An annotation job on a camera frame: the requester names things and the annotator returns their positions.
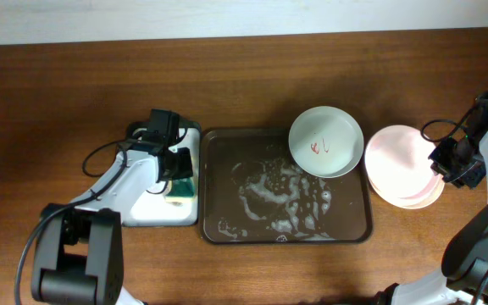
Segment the pale green plate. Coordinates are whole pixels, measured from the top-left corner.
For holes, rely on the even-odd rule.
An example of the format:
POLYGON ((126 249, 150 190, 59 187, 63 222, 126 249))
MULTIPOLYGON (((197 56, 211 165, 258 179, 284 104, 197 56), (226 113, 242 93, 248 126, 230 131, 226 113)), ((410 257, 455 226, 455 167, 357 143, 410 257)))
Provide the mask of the pale green plate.
POLYGON ((347 112, 318 106, 292 123, 288 146, 296 164, 320 178, 336 178, 353 170, 363 156, 363 132, 347 112))

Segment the white front plate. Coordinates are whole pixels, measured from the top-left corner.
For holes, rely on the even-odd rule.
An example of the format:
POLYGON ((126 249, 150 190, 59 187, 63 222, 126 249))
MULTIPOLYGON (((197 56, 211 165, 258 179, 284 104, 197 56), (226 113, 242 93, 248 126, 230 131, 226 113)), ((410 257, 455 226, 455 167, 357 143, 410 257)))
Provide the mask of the white front plate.
POLYGON ((389 204, 404 208, 404 209, 420 209, 425 208, 434 203, 442 194, 445 183, 439 180, 432 189, 425 193, 422 197, 417 198, 398 198, 390 197, 389 195, 380 191, 373 183, 370 183, 372 189, 389 204))

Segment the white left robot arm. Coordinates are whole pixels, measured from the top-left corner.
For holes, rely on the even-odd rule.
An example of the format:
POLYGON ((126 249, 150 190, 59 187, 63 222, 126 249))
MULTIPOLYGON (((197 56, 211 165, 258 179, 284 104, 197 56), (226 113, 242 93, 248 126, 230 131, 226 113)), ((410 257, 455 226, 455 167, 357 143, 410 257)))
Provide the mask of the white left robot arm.
POLYGON ((137 304, 123 285, 125 227, 198 220, 201 127, 154 109, 113 141, 107 171, 68 204, 48 204, 27 248, 35 250, 30 291, 47 304, 137 304))

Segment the yellow green sponge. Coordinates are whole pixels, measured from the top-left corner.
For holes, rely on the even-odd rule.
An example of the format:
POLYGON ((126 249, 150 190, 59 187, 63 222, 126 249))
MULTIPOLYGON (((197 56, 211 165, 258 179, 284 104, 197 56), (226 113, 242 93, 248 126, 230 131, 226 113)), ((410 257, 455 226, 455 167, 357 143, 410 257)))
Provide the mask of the yellow green sponge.
POLYGON ((192 199, 196 195, 196 187, 192 178, 183 178, 172 180, 169 184, 169 190, 164 195, 167 200, 184 201, 192 199))

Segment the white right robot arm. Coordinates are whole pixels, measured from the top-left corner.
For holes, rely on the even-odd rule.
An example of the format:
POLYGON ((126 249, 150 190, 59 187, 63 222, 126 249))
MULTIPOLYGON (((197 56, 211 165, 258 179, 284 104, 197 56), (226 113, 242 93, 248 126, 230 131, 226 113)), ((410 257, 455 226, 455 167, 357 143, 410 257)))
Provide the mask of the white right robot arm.
MULTIPOLYGON (((454 129, 464 136, 435 139, 432 170, 456 187, 474 188, 486 180, 488 195, 488 91, 477 96, 454 129)), ((451 239, 439 270, 410 284, 395 283, 371 303, 488 304, 488 203, 451 239)))

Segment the pinkish white plate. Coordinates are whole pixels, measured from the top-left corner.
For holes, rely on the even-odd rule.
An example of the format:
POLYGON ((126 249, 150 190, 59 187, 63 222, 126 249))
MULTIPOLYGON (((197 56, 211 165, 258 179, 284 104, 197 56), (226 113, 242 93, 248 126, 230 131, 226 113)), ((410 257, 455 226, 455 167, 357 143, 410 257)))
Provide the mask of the pinkish white plate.
POLYGON ((369 182, 390 197, 422 197, 439 180, 443 182, 430 168, 434 149, 435 144, 413 127, 391 125, 379 130, 364 152, 369 182))

